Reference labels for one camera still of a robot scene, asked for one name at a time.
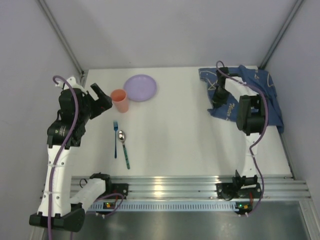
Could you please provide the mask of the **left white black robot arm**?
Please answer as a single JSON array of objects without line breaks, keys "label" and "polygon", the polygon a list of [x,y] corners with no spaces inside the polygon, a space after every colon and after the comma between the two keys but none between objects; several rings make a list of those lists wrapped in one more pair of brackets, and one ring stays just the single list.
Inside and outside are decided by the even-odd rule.
[{"label": "left white black robot arm", "polygon": [[90,87],[97,99],[80,87],[64,86],[60,93],[57,118],[47,130],[48,168],[43,197],[37,212],[29,218],[31,226],[79,232],[90,206],[111,192],[111,177],[94,173],[76,195],[70,196],[75,155],[86,132],[86,123],[113,105],[96,83]]}]

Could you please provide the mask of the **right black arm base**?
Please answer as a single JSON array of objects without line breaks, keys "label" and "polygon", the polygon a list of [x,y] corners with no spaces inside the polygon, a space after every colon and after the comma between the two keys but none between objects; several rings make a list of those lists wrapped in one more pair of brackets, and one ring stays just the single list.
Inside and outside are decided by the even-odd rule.
[{"label": "right black arm base", "polygon": [[230,182],[217,183],[215,185],[217,198],[226,201],[233,199],[259,199],[262,195],[262,189],[258,183],[256,186],[245,186],[243,188],[236,188]]}]

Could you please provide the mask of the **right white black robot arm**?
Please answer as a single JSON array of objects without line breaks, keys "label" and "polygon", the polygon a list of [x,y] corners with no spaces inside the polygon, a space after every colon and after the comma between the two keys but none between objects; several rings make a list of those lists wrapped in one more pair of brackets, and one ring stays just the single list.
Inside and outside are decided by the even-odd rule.
[{"label": "right white black robot arm", "polygon": [[228,67],[216,69],[217,87],[212,97],[214,109],[227,104],[232,95],[238,102],[236,126],[243,132],[246,150],[243,167],[232,178],[233,188],[237,191],[254,188],[258,185],[257,145],[265,134],[269,121],[268,104],[263,92],[241,79],[238,74],[230,73]]}]

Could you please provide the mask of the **orange plastic cup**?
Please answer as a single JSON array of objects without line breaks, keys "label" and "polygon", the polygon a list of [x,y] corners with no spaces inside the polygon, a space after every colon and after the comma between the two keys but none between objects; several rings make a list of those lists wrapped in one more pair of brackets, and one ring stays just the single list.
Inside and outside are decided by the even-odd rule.
[{"label": "orange plastic cup", "polygon": [[116,89],[111,95],[112,103],[120,113],[126,113],[129,110],[129,100],[124,89]]}]

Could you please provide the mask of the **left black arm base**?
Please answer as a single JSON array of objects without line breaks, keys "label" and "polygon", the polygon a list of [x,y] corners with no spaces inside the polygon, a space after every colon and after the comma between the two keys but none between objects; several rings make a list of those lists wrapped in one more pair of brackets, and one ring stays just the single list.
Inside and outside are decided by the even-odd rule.
[{"label": "left black arm base", "polygon": [[106,195],[109,194],[121,194],[124,196],[124,199],[127,198],[129,193],[129,184],[128,183],[112,183],[111,187],[106,191]]}]

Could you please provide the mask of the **purple plastic plate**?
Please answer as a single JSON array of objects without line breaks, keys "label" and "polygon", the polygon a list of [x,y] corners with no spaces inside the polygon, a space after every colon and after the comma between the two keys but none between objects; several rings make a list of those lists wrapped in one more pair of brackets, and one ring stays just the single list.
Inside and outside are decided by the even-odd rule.
[{"label": "purple plastic plate", "polygon": [[149,75],[138,74],[131,76],[123,85],[127,97],[134,102],[144,102],[157,93],[157,83]]}]

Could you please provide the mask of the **blue fish-pattern cloth placemat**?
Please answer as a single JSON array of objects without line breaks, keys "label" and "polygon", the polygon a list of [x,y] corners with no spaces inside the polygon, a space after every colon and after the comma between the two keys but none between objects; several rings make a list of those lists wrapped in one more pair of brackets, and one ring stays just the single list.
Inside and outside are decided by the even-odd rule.
[{"label": "blue fish-pattern cloth placemat", "polygon": [[[221,67],[220,70],[263,93],[267,103],[268,125],[277,127],[278,132],[282,134],[284,132],[282,112],[270,73],[261,69],[249,69],[243,65]],[[207,111],[212,117],[235,122],[238,129],[247,135],[250,132],[262,132],[266,111],[259,93],[229,78],[219,79],[221,74],[215,67],[200,68],[198,73],[200,80],[206,84],[211,104],[211,108]]]}]

